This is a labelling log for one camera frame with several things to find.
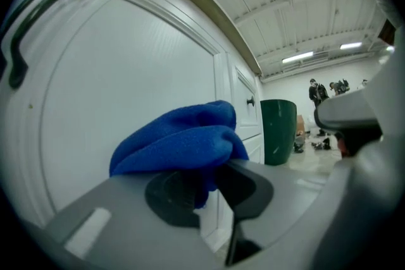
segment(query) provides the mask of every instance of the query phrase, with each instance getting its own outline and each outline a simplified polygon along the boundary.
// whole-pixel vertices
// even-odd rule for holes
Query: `folded blue fabric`
[[[208,197],[208,190],[216,188],[215,167],[229,159],[248,159],[235,127],[235,110],[225,101],[175,109],[126,138],[114,151],[109,175],[200,169]]]

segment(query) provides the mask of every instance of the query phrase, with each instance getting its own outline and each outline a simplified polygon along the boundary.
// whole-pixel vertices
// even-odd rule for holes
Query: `drawer knob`
[[[252,104],[252,106],[254,107],[254,97],[252,96],[250,99],[248,99],[247,101],[246,101],[246,103],[249,105],[249,104]]]

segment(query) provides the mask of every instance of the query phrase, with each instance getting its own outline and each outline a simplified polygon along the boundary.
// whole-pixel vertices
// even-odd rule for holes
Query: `fluorescent light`
[[[357,42],[357,43],[349,43],[349,44],[342,44],[340,46],[341,50],[346,50],[346,49],[353,49],[355,47],[360,47],[362,45],[362,42]]]
[[[308,52],[308,53],[304,53],[304,54],[299,54],[299,55],[296,55],[296,56],[292,56],[291,58],[284,59],[282,61],[282,63],[288,63],[288,62],[291,62],[291,61],[295,61],[295,60],[299,60],[299,59],[303,59],[303,58],[308,58],[308,57],[310,57],[312,55],[314,55],[314,52]]]

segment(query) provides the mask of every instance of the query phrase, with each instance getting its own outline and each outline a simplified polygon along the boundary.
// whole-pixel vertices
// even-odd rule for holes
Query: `ceiling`
[[[216,0],[234,21],[263,72],[263,82],[359,60],[385,48],[386,17],[375,0]],[[340,50],[341,44],[363,42]],[[314,56],[282,60],[313,51]]]

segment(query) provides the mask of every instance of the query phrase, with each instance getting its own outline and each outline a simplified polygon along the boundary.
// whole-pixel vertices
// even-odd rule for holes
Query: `dark metal handle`
[[[20,52],[20,43],[32,25],[58,0],[42,0],[24,19],[11,40],[11,59],[13,69],[9,77],[10,87],[17,89],[23,83],[28,65]]]
[[[0,44],[3,41],[4,36],[7,34],[10,27],[14,24],[19,15],[28,7],[34,0],[24,0],[18,5],[18,7],[11,13],[11,15],[6,19],[4,24],[1,25],[0,29]],[[3,76],[4,70],[6,69],[7,61],[4,57],[2,50],[0,49],[0,80]]]
[[[252,104],[252,106],[254,107],[254,97],[252,96],[250,99],[248,99],[247,101],[246,101],[246,103],[249,105],[249,104]]]

